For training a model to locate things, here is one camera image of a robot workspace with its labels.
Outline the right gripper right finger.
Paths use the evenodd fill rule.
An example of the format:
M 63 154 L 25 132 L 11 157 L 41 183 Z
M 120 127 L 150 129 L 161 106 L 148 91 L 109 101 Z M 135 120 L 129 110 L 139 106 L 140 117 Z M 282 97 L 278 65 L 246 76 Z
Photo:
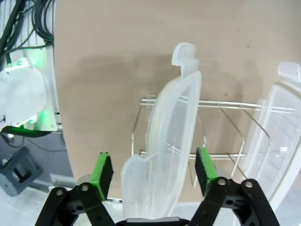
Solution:
M 192 226 L 212 226 L 221 208 L 231 209 L 242 226 L 278 226 L 279 222 L 255 179 L 240 184 L 217 175 L 205 147 L 197 148 L 196 175 L 203 201 L 190 221 Z

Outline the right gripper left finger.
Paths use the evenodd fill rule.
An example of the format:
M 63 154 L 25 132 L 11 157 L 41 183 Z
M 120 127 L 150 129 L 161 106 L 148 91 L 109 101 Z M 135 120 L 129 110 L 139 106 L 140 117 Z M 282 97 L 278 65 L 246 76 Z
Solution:
M 111 158 L 100 153 L 88 182 L 68 191 L 54 187 L 38 216 L 37 226 L 72 226 L 80 214 L 86 214 L 93 226 L 114 226 L 115 223 L 103 205 L 113 176 Z

